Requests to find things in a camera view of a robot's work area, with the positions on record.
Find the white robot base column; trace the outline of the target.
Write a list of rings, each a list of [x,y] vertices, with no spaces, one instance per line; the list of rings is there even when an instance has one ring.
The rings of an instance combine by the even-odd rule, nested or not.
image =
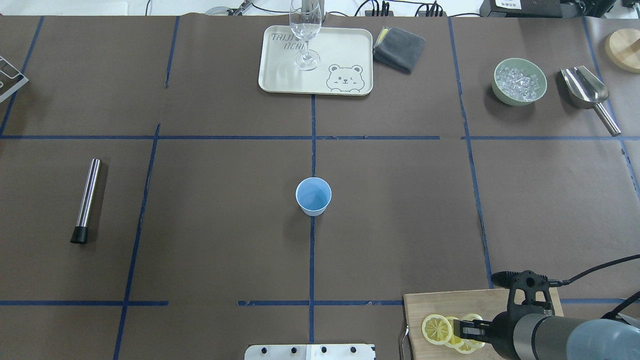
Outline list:
[[[245,360],[375,360],[373,344],[254,344],[247,347]]]

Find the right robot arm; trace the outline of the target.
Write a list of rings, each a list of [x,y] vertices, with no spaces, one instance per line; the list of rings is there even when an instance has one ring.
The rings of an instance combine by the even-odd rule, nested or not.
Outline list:
[[[599,319],[558,316],[550,294],[560,283],[526,269],[491,276],[509,290],[507,307],[492,321],[455,320],[453,333],[463,340],[491,344],[507,360],[637,360],[639,320],[619,308]]]

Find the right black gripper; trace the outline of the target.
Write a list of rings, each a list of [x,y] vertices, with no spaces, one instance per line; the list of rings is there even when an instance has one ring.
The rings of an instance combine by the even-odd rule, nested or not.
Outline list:
[[[546,275],[530,269],[521,272],[499,271],[490,278],[495,287],[508,289],[507,307],[493,321],[453,320],[456,337],[491,343],[492,346],[512,346],[517,322],[530,314],[555,315],[550,294],[550,280]]]

